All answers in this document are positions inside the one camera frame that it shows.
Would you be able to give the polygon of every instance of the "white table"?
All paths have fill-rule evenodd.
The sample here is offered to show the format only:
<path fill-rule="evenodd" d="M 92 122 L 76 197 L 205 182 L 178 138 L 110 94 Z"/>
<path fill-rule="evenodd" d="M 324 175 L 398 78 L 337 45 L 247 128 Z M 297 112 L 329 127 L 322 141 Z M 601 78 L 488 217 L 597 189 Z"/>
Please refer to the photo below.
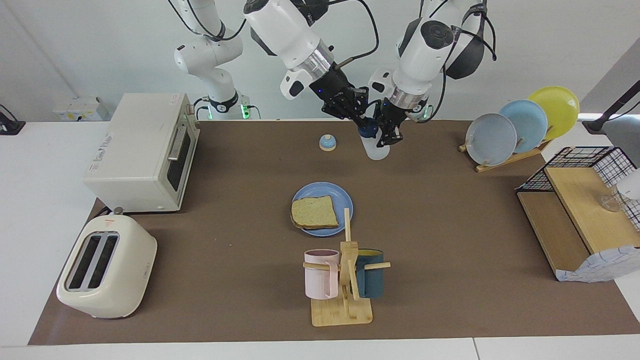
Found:
<path fill-rule="evenodd" d="M 640 334 L 270 343 L 149 343 L 27 347 L 94 196 L 82 175 L 107 123 L 28 123 L 0 136 L 0 359 L 632 359 Z M 580 124 L 543 153 L 568 145 L 610 145 Z M 640 272 L 616 282 L 640 314 Z"/>

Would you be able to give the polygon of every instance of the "light blue plate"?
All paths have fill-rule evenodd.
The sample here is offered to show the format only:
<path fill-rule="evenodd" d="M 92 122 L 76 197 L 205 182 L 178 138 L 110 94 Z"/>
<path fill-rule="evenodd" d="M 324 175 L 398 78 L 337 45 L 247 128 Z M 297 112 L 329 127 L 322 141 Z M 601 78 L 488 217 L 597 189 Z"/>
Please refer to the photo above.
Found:
<path fill-rule="evenodd" d="M 547 134 L 547 114 L 531 100 L 511 101 L 500 109 L 500 115 L 511 121 L 522 139 L 514 152 L 533 150 Z"/>
<path fill-rule="evenodd" d="M 333 210 L 335 211 L 335 216 L 338 218 L 338 227 L 335 229 L 301 229 L 309 235 L 325 237 L 335 235 L 344 230 L 344 208 L 349 208 L 349 219 L 353 218 L 353 201 L 351 201 L 351 197 L 343 188 L 333 183 L 319 181 L 317 183 L 305 185 L 302 189 L 298 190 L 295 195 L 293 195 L 293 200 L 291 202 L 304 197 L 321 197 L 326 195 L 331 195 Z"/>
<path fill-rule="evenodd" d="M 518 133 L 505 116 L 489 113 L 467 129 L 467 152 L 478 164 L 494 167 L 507 161 L 518 142 Z"/>

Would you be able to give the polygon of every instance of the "toaster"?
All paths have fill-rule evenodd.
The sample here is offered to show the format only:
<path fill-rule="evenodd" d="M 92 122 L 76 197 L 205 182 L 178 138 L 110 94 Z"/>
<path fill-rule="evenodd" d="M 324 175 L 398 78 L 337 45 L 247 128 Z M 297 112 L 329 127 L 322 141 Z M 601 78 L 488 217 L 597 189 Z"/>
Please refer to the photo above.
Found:
<path fill-rule="evenodd" d="M 156 249 L 156 239 L 131 217 L 92 219 L 62 270 L 58 300 L 94 318 L 129 316 L 147 289 Z"/>

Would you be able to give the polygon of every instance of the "black cable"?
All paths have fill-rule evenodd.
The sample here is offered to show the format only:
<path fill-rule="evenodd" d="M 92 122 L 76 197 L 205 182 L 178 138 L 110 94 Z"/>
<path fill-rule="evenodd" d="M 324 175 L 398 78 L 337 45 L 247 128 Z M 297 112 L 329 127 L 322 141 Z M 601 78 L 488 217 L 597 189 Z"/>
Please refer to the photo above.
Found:
<path fill-rule="evenodd" d="M 218 35 L 213 35 L 212 33 L 209 32 L 209 30 L 202 24 L 202 22 L 200 22 L 200 19 L 198 18 L 198 15 L 196 15 L 193 6 L 191 5 L 191 1 L 187 0 L 187 4 L 189 5 L 189 8 L 191 9 L 191 12 L 193 13 L 193 17 L 196 19 L 196 21 L 198 22 L 198 24 L 202 27 L 202 29 L 204 29 L 204 31 L 206 32 L 206 34 L 201 34 L 197 31 L 195 31 L 194 29 L 191 29 L 186 21 L 184 21 L 184 19 L 182 18 L 182 15 L 180 14 L 180 12 L 178 11 L 178 9 L 176 9 L 176 7 L 173 5 L 173 3 L 171 2 L 171 0 L 167 0 L 169 2 L 169 5 L 171 5 L 171 7 L 173 8 L 173 10 L 175 11 L 175 14 L 178 15 L 178 17 L 180 18 L 180 21 L 182 21 L 182 23 L 184 24 L 185 28 L 189 29 L 190 32 L 196 34 L 196 35 L 203 35 L 206 36 L 208 38 L 211 38 L 214 41 L 224 41 L 224 40 L 231 40 L 233 38 L 235 38 L 236 36 L 238 36 L 238 34 L 240 34 L 240 31 L 243 29 L 244 24 L 246 24 L 246 19 L 244 19 L 242 21 L 242 24 L 240 24 L 240 28 L 230 37 L 225 38 L 225 37 L 219 37 Z"/>
<path fill-rule="evenodd" d="M 198 14 L 196 14 L 196 11 L 193 8 L 193 5 L 191 5 L 191 0 L 187 0 L 187 4 L 189 5 L 189 9 L 191 10 L 191 13 L 193 13 L 193 17 L 196 19 L 196 21 L 198 22 L 198 24 L 202 27 L 202 29 L 207 33 L 207 35 L 209 37 L 211 37 L 213 40 L 215 41 L 224 41 L 224 40 L 231 40 L 234 37 L 236 37 L 238 34 L 240 34 L 240 31 L 242 30 L 242 28 L 244 27 L 244 24 L 246 23 L 246 19 L 244 19 L 242 21 L 242 24 L 240 25 L 240 28 L 238 29 L 238 31 L 236 31 L 233 35 L 231 35 L 231 37 L 225 38 L 224 35 L 222 37 L 219 37 L 218 35 L 213 35 L 205 26 L 204 24 L 202 24 L 202 21 L 200 21 L 200 19 L 198 18 Z"/>
<path fill-rule="evenodd" d="M 461 29 L 461 28 L 458 28 L 458 29 L 460 30 L 460 33 L 467 34 L 467 35 L 469 35 L 470 37 L 476 38 L 476 39 L 478 39 L 478 41 L 480 41 L 484 46 L 486 46 L 486 48 L 487 48 L 487 49 L 489 49 L 489 51 L 491 52 L 491 56 L 492 56 L 493 61 L 495 61 L 495 60 L 497 60 L 497 59 L 498 59 L 498 56 L 495 54 L 495 50 L 494 50 L 494 49 L 493 49 L 493 48 L 492 48 L 492 47 L 491 47 L 491 46 L 490 46 L 486 41 L 484 41 L 484 39 L 483 39 L 483 38 L 479 37 L 477 34 L 472 33 L 471 31 L 467 31 L 467 30 L 464 30 L 464 29 Z"/>
<path fill-rule="evenodd" d="M 193 103 L 193 107 L 196 108 L 198 106 L 198 103 L 200 101 L 204 101 L 204 97 L 199 98 L 198 100 L 196 100 L 196 102 Z"/>
<path fill-rule="evenodd" d="M 489 16 L 484 14 L 483 15 L 483 19 L 486 21 L 487 24 L 489 24 L 489 28 L 491 28 L 491 37 L 493 38 L 493 51 L 494 51 L 494 54 L 495 54 L 495 28 L 493 27 L 493 24 L 491 23 L 491 20 L 489 20 Z"/>
<path fill-rule="evenodd" d="M 611 119 L 609 119 L 609 120 L 616 120 L 617 118 L 619 118 L 619 117 L 621 117 L 621 116 L 625 116 L 626 114 L 628 114 L 628 113 L 630 113 L 631 111 L 633 111 L 633 109 L 635 109 L 635 108 L 636 108 L 636 106 L 638 106 L 638 105 L 640 105 L 640 101 L 638 101 L 635 105 L 633 105 L 633 106 L 631 107 L 631 109 L 629 109 L 629 110 L 627 110 L 627 111 L 623 112 L 622 114 L 620 114 L 620 115 L 618 115 L 618 116 L 616 116 L 616 117 L 612 117 L 612 118 L 611 118 Z"/>
<path fill-rule="evenodd" d="M 256 110 L 258 110 L 258 117 L 259 117 L 260 119 L 262 119 L 262 114 L 260 113 L 260 109 L 258 109 L 258 107 L 257 107 L 256 105 L 247 105 L 247 107 L 246 107 L 246 108 L 247 108 L 247 109 L 254 109 L 254 108 L 255 108 Z"/>
<path fill-rule="evenodd" d="M 436 8 L 436 10 L 433 10 L 433 12 L 431 13 L 431 15 L 429 15 L 429 19 L 435 15 L 436 12 L 438 12 L 438 10 L 442 7 L 442 5 L 444 5 L 447 1 L 449 0 L 444 0 L 440 3 L 440 5 L 438 5 L 438 7 Z"/>
<path fill-rule="evenodd" d="M 436 106 L 436 108 L 433 110 L 433 113 L 428 119 L 416 121 L 418 124 L 424 124 L 425 122 L 431 121 L 433 117 L 435 117 L 436 114 L 438 113 L 438 110 L 440 110 L 440 105 L 442 105 L 442 101 L 444 100 L 444 92 L 447 88 L 447 61 L 449 61 L 451 54 L 453 54 L 453 49 L 456 48 L 457 44 L 458 44 L 458 39 L 454 41 L 453 45 L 451 46 L 451 50 L 449 50 L 449 54 L 447 55 L 447 58 L 442 64 L 442 92 L 440 92 L 440 100 L 438 100 L 438 106 Z"/>
<path fill-rule="evenodd" d="M 11 110 L 7 109 L 6 106 L 0 104 L 0 106 L 2 106 L 2 109 L 4 109 L 6 112 L 9 113 L 9 115 L 11 115 L 11 117 L 13 117 L 14 121 L 18 121 L 18 118 L 15 117 L 15 115 L 11 112 Z"/>
<path fill-rule="evenodd" d="M 242 20 L 242 24 L 240 24 L 240 28 L 238 29 L 238 31 L 236 31 L 233 35 L 231 35 L 228 38 L 222 38 L 222 40 L 231 40 L 234 37 L 238 36 L 238 34 L 240 34 L 240 30 L 242 30 L 242 28 L 244 27 L 244 24 L 246 24 L 246 19 Z"/>
<path fill-rule="evenodd" d="M 198 24 L 202 27 L 202 29 L 204 30 L 204 32 L 206 32 L 211 38 L 213 38 L 214 40 L 219 39 L 218 35 L 213 35 L 203 24 L 202 21 L 200 21 L 200 19 L 198 18 L 198 15 L 196 14 L 196 10 L 193 8 L 193 5 L 191 5 L 191 0 L 187 0 L 187 5 L 189 5 L 189 9 L 191 10 L 191 13 L 193 14 L 193 17 L 196 19 L 196 21 L 198 22 Z"/>
<path fill-rule="evenodd" d="M 209 109 L 209 107 L 208 107 L 208 106 L 201 106 L 201 107 L 199 107 L 199 108 L 196 110 L 196 120 L 200 120 L 200 119 L 198 118 L 198 114 L 200 113 L 200 110 L 202 110 L 202 109 Z"/>
<path fill-rule="evenodd" d="M 333 0 L 333 1 L 329 1 L 328 3 L 325 4 L 311 4 L 311 5 L 301 5 L 305 8 L 311 8 L 314 6 L 329 6 L 329 5 L 333 5 L 333 4 L 339 4 L 339 3 L 344 3 L 345 1 L 349 1 L 349 0 Z M 371 13 L 371 9 L 369 8 L 369 5 L 367 5 L 367 3 L 364 2 L 364 0 L 356 0 L 358 1 L 360 4 L 362 4 L 362 6 L 364 6 L 365 10 L 367 10 L 367 14 L 369 14 L 369 18 L 371 20 L 371 25 L 373 26 L 373 33 L 376 36 L 376 45 L 373 47 L 373 49 L 371 49 L 370 51 L 367 51 L 366 53 L 362 53 L 356 56 L 352 56 L 350 58 L 348 58 L 347 60 L 344 60 L 343 62 L 339 63 L 338 65 L 336 65 L 336 69 L 339 70 L 341 67 L 347 65 L 348 63 L 352 62 L 353 60 L 357 60 L 357 59 L 361 59 L 365 56 L 371 55 L 373 53 L 376 52 L 376 50 L 378 50 L 378 47 L 380 46 L 380 36 L 378 35 L 378 25 L 376 25 L 376 19 L 373 18 L 373 13 Z"/>
<path fill-rule="evenodd" d="M 367 111 L 367 109 L 372 105 L 372 104 L 376 104 L 376 103 L 382 103 L 382 100 L 378 99 L 376 101 L 372 101 L 369 104 L 367 104 L 367 106 L 365 106 L 364 111 Z"/>
<path fill-rule="evenodd" d="M 438 100 L 438 105 L 433 110 L 433 113 L 428 119 L 416 121 L 418 124 L 424 124 L 425 122 L 429 122 L 433 119 L 433 117 L 436 116 L 436 114 L 438 113 L 438 110 L 440 110 L 440 105 L 442 105 L 442 100 L 444 100 L 444 92 L 446 88 L 447 88 L 447 68 L 445 65 L 442 65 L 442 92 L 440 93 L 440 100 Z"/>
<path fill-rule="evenodd" d="M 182 23 L 184 24 L 184 27 L 189 29 L 190 32 L 196 34 L 196 35 L 202 35 L 201 33 L 195 31 L 194 29 L 191 29 L 189 27 L 189 25 L 187 25 L 187 23 L 184 21 L 184 19 L 182 18 L 182 15 L 180 15 L 180 12 L 178 11 L 178 9 L 175 8 L 175 6 L 173 5 L 173 3 L 171 2 L 171 0 L 167 0 L 169 2 L 169 5 L 171 5 L 171 7 L 173 8 L 173 10 L 175 11 L 175 14 L 178 15 L 178 17 L 180 18 L 180 21 L 182 21 Z"/>
<path fill-rule="evenodd" d="M 109 207 L 108 207 L 108 206 L 105 206 L 105 207 L 104 207 L 104 208 L 102 208 L 100 211 L 98 211 L 98 213 L 97 213 L 97 214 L 95 214 L 95 215 L 93 216 L 93 218 L 97 218 L 97 217 L 101 216 L 101 215 L 102 215 L 103 213 L 105 213 L 105 212 L 108 214 L 108 213 L 110 213 L 110 212 L 111 212 L 111 209 L 109 209 Z"/>

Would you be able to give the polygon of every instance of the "wooden shelf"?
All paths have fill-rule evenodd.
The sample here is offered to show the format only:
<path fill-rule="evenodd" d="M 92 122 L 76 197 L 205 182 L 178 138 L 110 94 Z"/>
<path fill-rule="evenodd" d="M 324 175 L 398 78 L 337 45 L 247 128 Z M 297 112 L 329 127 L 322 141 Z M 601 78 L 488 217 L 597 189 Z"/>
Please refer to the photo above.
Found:
<path fill-rule="evenodd" d="M 607 211 L 600 205 L 600 196 L 611 189 L 593 168 L 547 167 L 545 173 L 590 253 L 630 244 L 640 246 L 640 233 L 626 214 Z"/>
<path fill-rule="evenodd" d="M 552 192 L 520 192 L 520 203 L 554 270 L 575 270 L 589 250 L 573 226 L 557 195 Z"/>

